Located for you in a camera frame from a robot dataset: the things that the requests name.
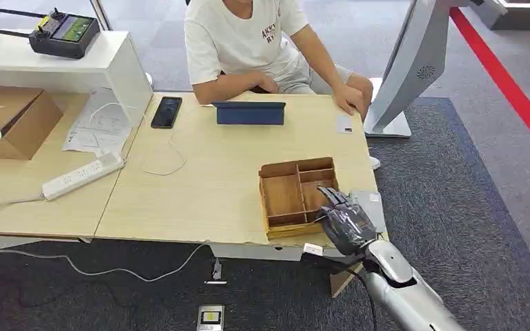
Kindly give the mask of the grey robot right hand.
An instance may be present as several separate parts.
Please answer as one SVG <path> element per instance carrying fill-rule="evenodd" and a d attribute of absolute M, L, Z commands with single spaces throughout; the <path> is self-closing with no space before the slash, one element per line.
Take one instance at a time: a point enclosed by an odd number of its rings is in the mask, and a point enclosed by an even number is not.
<path fill-rule="evenodd" d="M 359 254 L 377 239 L 375 226 L 362 206 L 332 187 L 317 186 L 327 204 L 320 207 L 316 221 L 337 250 L 344 256 Z"/>

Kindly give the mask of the person's right hand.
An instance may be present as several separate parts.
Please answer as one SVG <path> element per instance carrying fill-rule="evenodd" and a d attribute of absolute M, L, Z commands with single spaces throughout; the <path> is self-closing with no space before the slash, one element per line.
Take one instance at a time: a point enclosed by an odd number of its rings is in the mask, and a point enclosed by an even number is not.
<path fill-rule="evenodd" d="M 271 93 L 276 94 L 278 91 L 278 84 L 267 74 L 263 72 L 256 72 L 257 85 L 252 89 L 256 93 Z"/>

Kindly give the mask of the person's left hand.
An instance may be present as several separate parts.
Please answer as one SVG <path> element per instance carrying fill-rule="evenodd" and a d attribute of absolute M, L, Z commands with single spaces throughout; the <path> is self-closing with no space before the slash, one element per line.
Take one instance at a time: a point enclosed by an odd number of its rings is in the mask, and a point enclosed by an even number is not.
<path fill-rule="evenodd" d="M 346 84 L 338 84 L 332 87 L 332 91 L 334 101 L 347 114 L 358 113 L 361 117 L 366 115 L 369 105 L 361 91 Z"/>

